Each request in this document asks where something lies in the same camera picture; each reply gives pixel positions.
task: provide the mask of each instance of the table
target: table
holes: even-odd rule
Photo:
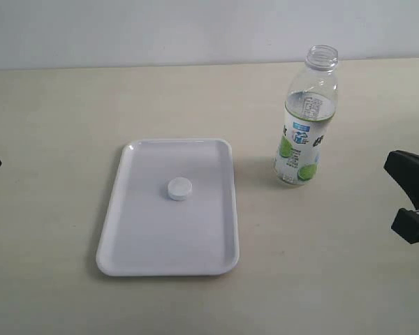
[[[343,61],[316,178],[272,158],[299,63],[0,71],[0,334],[419,334],[412,208],[383,170],[419,154],[419,59]],[[109,278],[94,256],[122,147],[233,147],[240,261],[220,277]]]

